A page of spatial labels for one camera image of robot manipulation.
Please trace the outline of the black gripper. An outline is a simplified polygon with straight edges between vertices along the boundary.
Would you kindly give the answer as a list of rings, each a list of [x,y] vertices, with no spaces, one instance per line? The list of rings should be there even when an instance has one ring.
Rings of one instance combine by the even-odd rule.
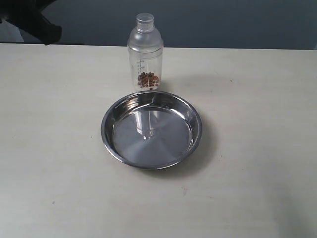
[[[47,20],[42,11],[55,0],[1,0],[0,21],[7,21],[37,38],[44,45],[61,39],[62,27]]]

